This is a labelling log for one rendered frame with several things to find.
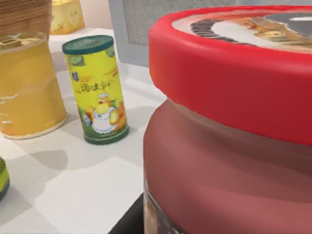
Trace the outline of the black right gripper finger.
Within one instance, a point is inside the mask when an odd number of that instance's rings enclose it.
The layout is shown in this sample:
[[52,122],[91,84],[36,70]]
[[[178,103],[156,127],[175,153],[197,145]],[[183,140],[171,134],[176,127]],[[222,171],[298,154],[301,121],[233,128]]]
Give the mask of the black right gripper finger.
[[144,234],[143,194],[114,226],[114,234]]

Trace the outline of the red lidded jar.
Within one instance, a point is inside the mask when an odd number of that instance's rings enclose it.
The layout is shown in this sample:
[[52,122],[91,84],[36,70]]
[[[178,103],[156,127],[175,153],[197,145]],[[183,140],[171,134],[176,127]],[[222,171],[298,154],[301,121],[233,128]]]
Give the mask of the red lidded jar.
[[312,5],[164,15],[149,72],[144,234],[312,234]]

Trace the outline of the yellow bag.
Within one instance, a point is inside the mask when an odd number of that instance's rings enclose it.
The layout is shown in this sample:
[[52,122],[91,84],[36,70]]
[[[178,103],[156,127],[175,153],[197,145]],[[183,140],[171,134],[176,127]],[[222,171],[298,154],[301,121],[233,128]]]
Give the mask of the yellow bag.
[[50,35],[65,35],[85,27],[80,0],[52,0]]

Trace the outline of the wicker basket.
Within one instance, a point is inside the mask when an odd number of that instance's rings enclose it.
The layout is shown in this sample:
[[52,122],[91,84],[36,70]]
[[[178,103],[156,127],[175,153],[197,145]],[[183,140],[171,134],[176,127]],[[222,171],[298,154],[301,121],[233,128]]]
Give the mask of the wicker basket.
[[0,36],[23,32],[50,34],[52,0],[0,0]]

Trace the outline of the yellow paper cup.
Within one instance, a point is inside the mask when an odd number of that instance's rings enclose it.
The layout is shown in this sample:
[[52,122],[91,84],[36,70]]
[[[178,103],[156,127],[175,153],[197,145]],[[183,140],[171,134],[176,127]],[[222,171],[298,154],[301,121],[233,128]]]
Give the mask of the yellow paper cup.
[[0,133],[13,140],[39,137],[66,118],[47,35],[0,36]]

